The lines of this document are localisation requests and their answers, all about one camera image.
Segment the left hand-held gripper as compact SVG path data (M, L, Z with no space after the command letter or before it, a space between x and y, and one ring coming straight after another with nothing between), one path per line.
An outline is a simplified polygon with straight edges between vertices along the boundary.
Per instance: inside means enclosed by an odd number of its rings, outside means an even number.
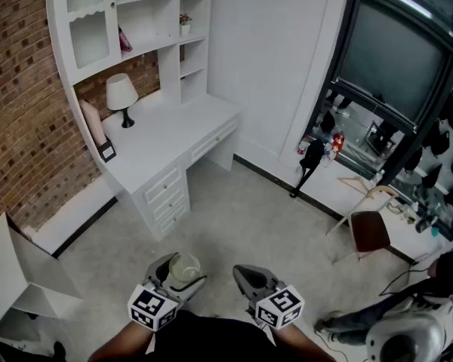
M129 317L149 330L160 330L176 318L177 312L204 287L206 280L194 255L163 256L148 267L143 283L131 294Z

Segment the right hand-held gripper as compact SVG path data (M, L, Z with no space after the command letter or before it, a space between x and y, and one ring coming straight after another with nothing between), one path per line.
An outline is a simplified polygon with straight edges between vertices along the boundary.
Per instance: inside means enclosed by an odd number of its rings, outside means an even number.
M305 301L294 286L266 268L234 265L233 279L248 300L246 311L258 325L280 330L297 320L304 309Z

